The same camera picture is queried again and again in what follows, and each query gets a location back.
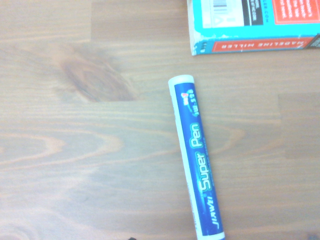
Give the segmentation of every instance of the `barcode label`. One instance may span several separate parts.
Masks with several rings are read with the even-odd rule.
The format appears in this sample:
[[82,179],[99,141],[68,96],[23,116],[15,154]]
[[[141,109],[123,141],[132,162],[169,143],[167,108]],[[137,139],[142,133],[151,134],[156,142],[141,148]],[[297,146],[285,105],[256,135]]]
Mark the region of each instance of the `barcode label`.
[[213,14],[228,14],[227,0],[213,0]]
[[242,0],[201,0],[202,27],[243,27]]

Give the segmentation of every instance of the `barcode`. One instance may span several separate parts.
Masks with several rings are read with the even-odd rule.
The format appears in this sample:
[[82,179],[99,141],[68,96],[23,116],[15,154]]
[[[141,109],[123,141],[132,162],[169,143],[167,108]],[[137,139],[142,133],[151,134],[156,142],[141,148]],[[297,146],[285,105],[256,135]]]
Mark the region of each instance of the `barcode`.
[[213,14],[225,15],[229,13],[227,0],[213,0]]

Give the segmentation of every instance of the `red label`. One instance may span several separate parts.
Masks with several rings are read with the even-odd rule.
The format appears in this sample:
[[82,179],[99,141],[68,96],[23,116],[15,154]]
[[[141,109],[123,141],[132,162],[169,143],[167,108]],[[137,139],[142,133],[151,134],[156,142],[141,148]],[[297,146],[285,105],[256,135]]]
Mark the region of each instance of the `red label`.
[[320,0],[272,0],[275,24],[320,23]]
[[212,52],[257,51],[271,49],[303,49],[313,37],[216,41]]

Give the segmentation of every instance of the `wood grain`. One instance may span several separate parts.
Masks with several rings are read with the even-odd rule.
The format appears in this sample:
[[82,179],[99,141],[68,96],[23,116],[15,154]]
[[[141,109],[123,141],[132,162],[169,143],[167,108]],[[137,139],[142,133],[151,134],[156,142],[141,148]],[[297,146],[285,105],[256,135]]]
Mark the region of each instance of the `wood grain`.
[[[0,240],[195,240],[179,74],[195,78],[227,239],[319,239],[319,52],[192,57],[185,1],[131,2],[94,1],[91,42],[0,43]],[[138,24],[153,13],[172,38]],[[141,35],[107,37],[116,15]]]
[[0,0],[0,43],[89,41],[90,0]]

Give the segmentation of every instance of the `marker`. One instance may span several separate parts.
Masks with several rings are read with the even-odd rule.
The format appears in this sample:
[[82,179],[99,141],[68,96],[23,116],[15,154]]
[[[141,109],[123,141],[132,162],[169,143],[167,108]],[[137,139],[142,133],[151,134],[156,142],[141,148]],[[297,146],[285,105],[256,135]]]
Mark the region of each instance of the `marker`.
[[225,240],[194,78],[168,82],[198,240]]

